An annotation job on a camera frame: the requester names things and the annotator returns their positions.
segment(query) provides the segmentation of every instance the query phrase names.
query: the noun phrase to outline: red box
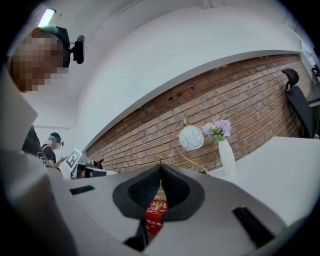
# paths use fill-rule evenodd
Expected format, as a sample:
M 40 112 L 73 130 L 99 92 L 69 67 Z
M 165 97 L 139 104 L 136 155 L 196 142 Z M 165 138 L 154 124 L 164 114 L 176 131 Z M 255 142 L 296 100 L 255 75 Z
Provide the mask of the red box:
M 161 215 L 168 210 L 168 205 L 166 200 L 161 200 L 161 207 L 159 210 L 156 210 L 156 203 L 159 200 L 152 200 L 148 210 L 145 212 L 145 224 L 147 229 L 151 234 L 158 234 L 161 230 Z

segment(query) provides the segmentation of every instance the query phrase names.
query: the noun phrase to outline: vr headset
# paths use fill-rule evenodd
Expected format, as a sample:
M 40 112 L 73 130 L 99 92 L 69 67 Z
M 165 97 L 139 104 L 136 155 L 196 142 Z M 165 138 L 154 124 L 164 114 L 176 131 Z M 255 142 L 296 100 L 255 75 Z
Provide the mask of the vr headset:
M 50 140 L 54 140 L 55 143 L 60 144 L 62 147 L 64 146 L 64 141 L 60 137 L 60 135 L 56 132 L 53 132 L 49 136 Z
M 40 27 L 41 31 L 49 33 L 57 38 L 63 45 L 63 67 L 68 68 L 70 64 L 70 55 L 73 54 L 73 61 L 82 64 L 85 60 L 85 37 L 79 35 L 74 43 L 69 41 L 68 31 L 59 26 Z

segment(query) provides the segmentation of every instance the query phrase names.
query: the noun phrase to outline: chair backrest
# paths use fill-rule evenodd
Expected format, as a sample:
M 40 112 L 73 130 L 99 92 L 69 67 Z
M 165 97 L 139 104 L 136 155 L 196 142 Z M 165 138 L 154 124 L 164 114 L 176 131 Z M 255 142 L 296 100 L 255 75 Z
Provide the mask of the chair backrest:
M 282 73 L 286 74 L 288 78 L 288 83 L 285 86 L 285 94 L 303 126 L 304 137 L 313 139 L 317 132 L 317 121 L 303 92 L 299 86 L 294 86 L 299 81 L 298 73 L 291 68 L 282 70 Z

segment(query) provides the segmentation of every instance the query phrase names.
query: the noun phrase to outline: green leaves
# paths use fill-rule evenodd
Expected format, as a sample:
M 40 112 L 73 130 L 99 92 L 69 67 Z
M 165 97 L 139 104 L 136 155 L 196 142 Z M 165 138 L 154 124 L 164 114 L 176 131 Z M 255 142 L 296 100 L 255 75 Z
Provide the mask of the green leaves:
M 211 137 L 213 143 L 217 143 L 217 144 L 226 139 L 226 137 L 221 135 L 221 134 L 219 134 L 219 135 L 210 135 L 210 137 Z

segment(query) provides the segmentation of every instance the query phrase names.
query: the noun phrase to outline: flower vase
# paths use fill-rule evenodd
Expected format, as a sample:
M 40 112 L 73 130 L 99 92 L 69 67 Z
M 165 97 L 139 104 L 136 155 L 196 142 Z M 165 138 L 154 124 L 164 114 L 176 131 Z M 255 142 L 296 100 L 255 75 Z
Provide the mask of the flower vase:
M 220 158 L 221 158 L 221 162 L 222 162 L 225 174 L 227 176 L 235 175 L 236 161 L 235 161 L 235 156 L 232 151 L 232 148 L 229 145 L 229 142 L 226 139 L 224 139 L 223 141 L 220 141 L 218 145 L 219 145 Z

